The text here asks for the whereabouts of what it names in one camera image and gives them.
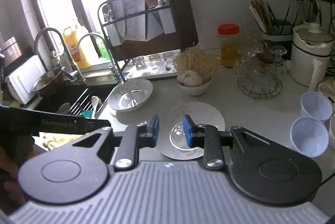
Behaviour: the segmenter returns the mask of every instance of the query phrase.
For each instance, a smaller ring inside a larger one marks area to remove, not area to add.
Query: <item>metal wire trivet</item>
[[[280,94],[283,89],[283,83],[276,75],[273,75],[273,82],[267,84],[260,92],[253,90],[255,83],[248,82],[245,77],[239,77],[237,85],[245,95],[253,99],[272,98]]]

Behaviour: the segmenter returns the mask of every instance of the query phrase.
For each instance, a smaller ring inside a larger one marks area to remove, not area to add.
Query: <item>electric kettle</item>
[[[293,28],[290,74],[314,91],[326,74],[334,37],[320,30],[317,23]]]

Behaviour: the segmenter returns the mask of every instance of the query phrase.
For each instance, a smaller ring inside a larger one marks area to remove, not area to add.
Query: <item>sink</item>
[[[104,102],[115,86],[116,83],[63,85],[54,95],[43,98],[35,110],[55,113],[62,104],[69,102],[72,106],[70,114],[79,115],[83,110],[92,109],[90,105],[92,96],[97,96]]]

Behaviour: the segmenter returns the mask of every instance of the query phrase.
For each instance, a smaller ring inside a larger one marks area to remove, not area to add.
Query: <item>lid knob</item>
[[[320,30],[320,25],[316,22],[311,22],[309,24],[309,29],[308,29],[309,32],[311,33],[321,33],[322,31]]]

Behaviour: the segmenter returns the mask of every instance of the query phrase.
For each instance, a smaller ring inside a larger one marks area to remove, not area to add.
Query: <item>yellow bottle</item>
[[[91,37],[86,37],[82,40],[79,46],[79,52],[82,61],[79,60],[77,44],[81,37],[88,33],[85,26],[81,26],[77,19],[74,19],[71,26],[64,29],[63,37],[70,50],[74,61],[80,69],[90,67],[97,63],[98,54],[93,46]]]

